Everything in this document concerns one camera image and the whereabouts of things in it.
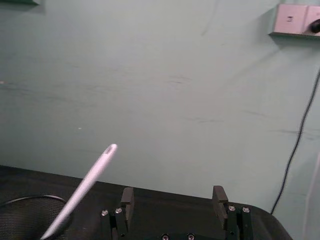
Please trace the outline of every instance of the bolt head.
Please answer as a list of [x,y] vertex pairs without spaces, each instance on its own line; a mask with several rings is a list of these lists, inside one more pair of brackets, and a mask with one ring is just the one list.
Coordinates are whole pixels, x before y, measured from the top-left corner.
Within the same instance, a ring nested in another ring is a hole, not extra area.
[[250,209],[248,207],[243,207],[242,211],[244,211],[245,213],[250,213]]
[[228,209],[229,209],[230,211],[235,211],[235,210],[236,210],[236,208],[235,208],[234,206],[229,206]]
[[108,210],[103,210],[102,212],[101,212],[101,215],[102,216],[105,216],[105,215],[107,215],[109,212],[108,212]]
[[169,240],[169,236],[167,234],[162,235],[162,240]]
[[121,213],[122,212],[122,209],[121,208],[117,208],[116,210],[115,210],[115,213],[116,214],[119,214],[119,213]]
[[188,235],[188,240],[195,240],[195,235],[189,234]]

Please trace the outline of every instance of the wall socket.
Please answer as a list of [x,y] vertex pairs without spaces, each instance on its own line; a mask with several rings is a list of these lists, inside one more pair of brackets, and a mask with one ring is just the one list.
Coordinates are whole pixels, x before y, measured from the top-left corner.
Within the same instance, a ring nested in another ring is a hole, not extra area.
[[[312,32],[311,25],[319,27],[319,32]],[[320,6],[279,4],[270,34],[320,38]]]

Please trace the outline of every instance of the green wall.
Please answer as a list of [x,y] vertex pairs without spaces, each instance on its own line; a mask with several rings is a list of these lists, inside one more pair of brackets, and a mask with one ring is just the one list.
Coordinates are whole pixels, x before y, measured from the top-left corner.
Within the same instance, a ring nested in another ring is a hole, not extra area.
[[[319,41],[267,35],[278,3],[0,3],[0,164],[81,178],[116,143],[102,181],[269,211],[320,67]],[[275,213],[295,239],[319,109]]]

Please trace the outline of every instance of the black table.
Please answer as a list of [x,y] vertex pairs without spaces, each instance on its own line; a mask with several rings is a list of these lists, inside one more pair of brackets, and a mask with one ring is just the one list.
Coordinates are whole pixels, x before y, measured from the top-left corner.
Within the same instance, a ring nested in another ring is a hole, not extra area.
[[[28,195],[50,194],[69,199],[81,179],[0,166],[0,203]],[[118,207],[125,186],[97,182],[74,211],[74,219],[62,239],[100,240],[101,212]],[[196,233],[224,239],[211,199],[153,190],[134,189],[134,213],[130,240],[163,233]],[[279,221],[268,212],[251,207],[256,240],[292,240]]]

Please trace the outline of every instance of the black plug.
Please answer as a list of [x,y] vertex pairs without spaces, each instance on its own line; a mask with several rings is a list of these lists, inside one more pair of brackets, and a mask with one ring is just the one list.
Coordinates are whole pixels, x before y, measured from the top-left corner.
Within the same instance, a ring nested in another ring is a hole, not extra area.
[[310,24],[310,30],[314,34],[320,33],[320,19],[315,20],[313,23]]

